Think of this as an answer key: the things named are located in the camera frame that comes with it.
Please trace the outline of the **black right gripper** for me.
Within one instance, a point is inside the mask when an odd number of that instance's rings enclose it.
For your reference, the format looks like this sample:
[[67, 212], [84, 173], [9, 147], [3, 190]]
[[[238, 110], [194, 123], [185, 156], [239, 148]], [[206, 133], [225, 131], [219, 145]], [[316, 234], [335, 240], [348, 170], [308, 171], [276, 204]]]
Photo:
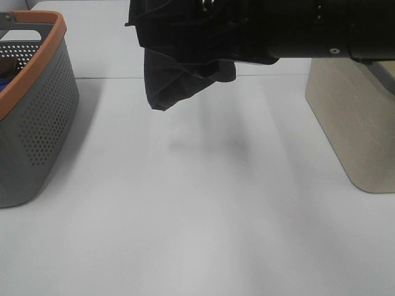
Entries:
[[260, 40], [257, 1], [130, 1], [139, 45], [208, 72], [218, 61], [273, 65]]

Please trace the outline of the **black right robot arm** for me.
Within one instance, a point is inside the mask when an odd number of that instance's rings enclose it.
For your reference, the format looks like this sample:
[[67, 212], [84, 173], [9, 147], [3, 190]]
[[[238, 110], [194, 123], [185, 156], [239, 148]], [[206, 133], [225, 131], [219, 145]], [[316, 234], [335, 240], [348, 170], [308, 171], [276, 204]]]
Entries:
[[389, 0], [131, 1], [127, 24], [141, 47], [185, 65], [394, 59]]

